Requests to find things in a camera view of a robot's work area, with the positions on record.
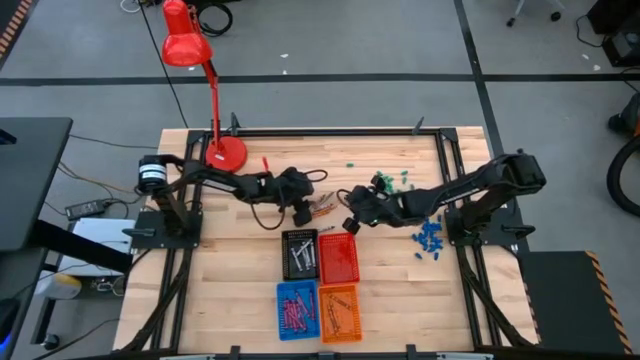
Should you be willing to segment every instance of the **lamp shade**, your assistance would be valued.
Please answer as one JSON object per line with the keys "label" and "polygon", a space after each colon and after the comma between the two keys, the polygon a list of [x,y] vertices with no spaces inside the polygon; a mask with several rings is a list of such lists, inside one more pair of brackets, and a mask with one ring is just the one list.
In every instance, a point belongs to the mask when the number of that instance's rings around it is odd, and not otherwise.
{"label": "lamp shade", "polygon": [[167,0],[162,8],[169,29],[169,35],[162,45],[162,60],[165,64],[195,66],[210,60],[213,50],[200,29],[194,28],[187,4],[182,0]]}

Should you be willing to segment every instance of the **blue tray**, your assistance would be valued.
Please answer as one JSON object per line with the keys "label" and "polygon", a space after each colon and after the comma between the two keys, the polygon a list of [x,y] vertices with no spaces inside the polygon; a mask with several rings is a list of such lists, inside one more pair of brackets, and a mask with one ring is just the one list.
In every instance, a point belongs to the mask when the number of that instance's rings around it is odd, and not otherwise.
{"label": "blue tray", "polygon": [[[280,283],[276,292],[278,294],[278,332],[280,340],[320,337],[316,281],[301,280]],[[300,301],[302,301],[304,307],[299,305]],[[285,306],[287,304],[298,304],[296,310],[300,311],[301,315],[295,318],[291,316],[292,312],[290,311],[289,316],[285,316]]]}

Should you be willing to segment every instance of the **wooden tabletop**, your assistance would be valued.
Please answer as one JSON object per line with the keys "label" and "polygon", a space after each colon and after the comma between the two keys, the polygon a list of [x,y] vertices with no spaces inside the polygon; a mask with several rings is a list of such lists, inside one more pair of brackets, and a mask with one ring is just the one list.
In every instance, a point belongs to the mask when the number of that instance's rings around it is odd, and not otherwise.
{"label": "wooden tabletop", "polygon": [[[467,172],[486,163],[489,151],[483,129],[458,127],[457,131]],[[187,130],[164,130],[159,151],[183,156],[186,136]],[[288,166],[327,170],[329,177],[314,184],[311,198],[367,184],[378,170],[395,177],[394,186],[400,189],[442,183],[433,137],[252,137],[244,141],[249,159],[240,174],[263,171],[262,156],[275,175]],[[455,173],[450,150],[447,147]],[[348,162],[354,167],[348,168]],[[400,181],[403,170],[409,171],[405,185]],[[173,171],[169,180],[176,178]],[[228,353],[232,345],[240,345],[243,353],[398,352],[405,351],[406,344],[415,344],[418,351],[472,350],[455,249],[445,241],[438,261],[426,253],[423,260],[417,259],[414,253],[421,248],[410,236],[419,227],[363,226],[356,237],[362,342],[280,341],[276,313],[276,285],[282,281],[280,236],[281,231],[295,229],[291,211],[280,229],[265,231],[253,219],[249,205],[228,194],[204,188],[202,202],[202,241],[191,264],[180,353]],[[256,210],[267,226],[279,220],[273,205],[258,205]],[[339,206],[306,227],[334,225],[334,232],[340,232],[348,216],[349,210]],[[500,247],[486,246],[483,251],[495,302],[525,338],[537,342],[517,259]],[[166,250],[153,250],[133,269],[114,348],[133,338],[156,305],[165,255]],[[473,262],[470,251],[469,260]],[[483,341],[489,344],[484,310],[477,306]],[[165,345],[173,309],[168,314]]]}

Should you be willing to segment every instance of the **red desk lamp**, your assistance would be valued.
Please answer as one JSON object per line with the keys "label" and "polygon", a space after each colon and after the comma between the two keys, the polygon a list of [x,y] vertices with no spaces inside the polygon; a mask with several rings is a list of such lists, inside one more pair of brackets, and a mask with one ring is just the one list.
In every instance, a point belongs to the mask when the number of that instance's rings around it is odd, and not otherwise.
{"label": "red desk lamp", "polygon": [[236,137],[220,137],[218,74],[211,62],[213,50],[200,32],[196,10],[187,7],[182,0],[165,1],[163,10],[169,36],[162,45],[162,60],[171,66],[202,65],[211,86],[213,139],[206,152],[207,165],[235,172],[247,160],[247,147]]}

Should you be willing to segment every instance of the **lamp base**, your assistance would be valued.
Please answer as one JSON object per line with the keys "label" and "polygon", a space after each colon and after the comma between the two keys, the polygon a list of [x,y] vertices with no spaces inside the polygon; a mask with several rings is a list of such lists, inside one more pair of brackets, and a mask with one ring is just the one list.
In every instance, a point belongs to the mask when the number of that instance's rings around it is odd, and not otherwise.
{"label": "lamp base", "polygon": [[213,141],[209,144],[205,155],[207,165],[229,172],[240,170],[247,161],[247,147],[244,142],[233,136],[224,136],[220,138],[220,145],[221,150],[216,152]]}

